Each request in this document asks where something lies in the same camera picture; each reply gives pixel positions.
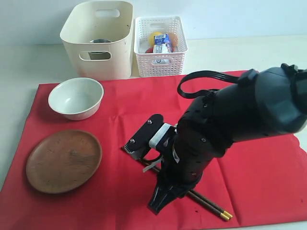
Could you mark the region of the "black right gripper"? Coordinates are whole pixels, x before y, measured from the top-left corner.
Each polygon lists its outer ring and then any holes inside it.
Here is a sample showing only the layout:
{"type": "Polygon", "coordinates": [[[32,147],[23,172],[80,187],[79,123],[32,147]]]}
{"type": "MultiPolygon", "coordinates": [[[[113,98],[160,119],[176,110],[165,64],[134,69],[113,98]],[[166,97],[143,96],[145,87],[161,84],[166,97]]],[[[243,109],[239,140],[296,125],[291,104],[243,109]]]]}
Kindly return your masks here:
{"type": "Polygon", "coordinates": [[[148,203],[153,213],[184,197],[199,182],[203,170],[216,157],[216,134],[208,128],[184,127],[176,131],[170,126],[156,150],[164,159],[148,203]]]}

